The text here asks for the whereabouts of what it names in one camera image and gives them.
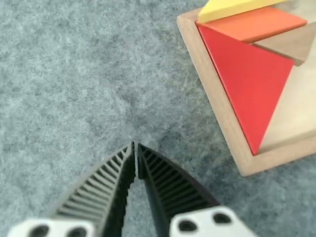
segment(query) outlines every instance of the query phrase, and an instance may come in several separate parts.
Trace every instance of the yellow tangram piece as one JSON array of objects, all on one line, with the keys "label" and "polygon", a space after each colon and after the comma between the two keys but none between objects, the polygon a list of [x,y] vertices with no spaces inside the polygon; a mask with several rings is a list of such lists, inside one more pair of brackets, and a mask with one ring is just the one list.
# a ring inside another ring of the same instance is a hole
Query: yellow tangram piece
[{"label": "yellow tangram piece", "polygon": [[206,23],[286,0],[209,0],[198,14],[198,22]]}]

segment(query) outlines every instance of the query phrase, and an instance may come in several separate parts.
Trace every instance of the tangram puzzle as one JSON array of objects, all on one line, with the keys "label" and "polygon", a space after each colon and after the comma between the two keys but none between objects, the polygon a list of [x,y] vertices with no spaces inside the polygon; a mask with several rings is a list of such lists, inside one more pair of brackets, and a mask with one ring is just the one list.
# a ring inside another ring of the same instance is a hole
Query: tangram puzzle
[{"label": "tangram puzzle", "polygon": [[316,153],[316,23],[283,1],[210,0],[177,18],[242,175]]}]

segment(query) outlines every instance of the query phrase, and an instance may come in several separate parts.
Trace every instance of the red tangram piece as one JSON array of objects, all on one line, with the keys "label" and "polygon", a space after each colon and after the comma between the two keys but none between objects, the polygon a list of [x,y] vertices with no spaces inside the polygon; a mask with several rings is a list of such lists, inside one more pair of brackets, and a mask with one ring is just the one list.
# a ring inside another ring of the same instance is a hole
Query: red tangram piece
[{"label": "red tangram piece", "polygon": [[213,29],[198,29],[255,155],[294,62]]}]

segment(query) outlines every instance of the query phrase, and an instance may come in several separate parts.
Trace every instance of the screw hole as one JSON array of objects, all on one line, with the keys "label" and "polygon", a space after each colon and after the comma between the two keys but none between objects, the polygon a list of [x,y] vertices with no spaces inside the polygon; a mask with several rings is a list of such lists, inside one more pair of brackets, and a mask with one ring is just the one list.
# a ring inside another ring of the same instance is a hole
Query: screw hole
[{"label": "screw hole", "polygon": [[49,231],[48,226],[41,225],[37,226],[29,234],[29,237],[45,237]]},{"label": "screw hole", "polygon": [[223,214],[223,213],[217,213],[213,216],[214,221],[217,224],[228,224],[231,223],[231,219],[229,218],[229,216]]},{"label": "screw hole", "polygon": [[179,223],[179,229],[183,232],[192,232],[197,229],[197,226],[192,221],[181,221]]},{"label": "screw hole", "polygon": [[84,228],[75,228],[67,234],[67,237],[85,237],[86,233]]}]

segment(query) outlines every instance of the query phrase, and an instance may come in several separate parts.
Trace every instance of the carpet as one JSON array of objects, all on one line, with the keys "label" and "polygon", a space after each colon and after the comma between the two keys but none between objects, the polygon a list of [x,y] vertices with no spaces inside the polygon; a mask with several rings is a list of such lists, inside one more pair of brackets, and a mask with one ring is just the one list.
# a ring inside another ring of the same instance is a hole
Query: carpet
[{"label": "carpet", "polygon": [[[1,236],[106,154],[169,157],[259,236],[316,234],[316,160],[243,178],[176,26],[206,1],[0,1]],[[132,184],[124,237],[156,236]]]}]

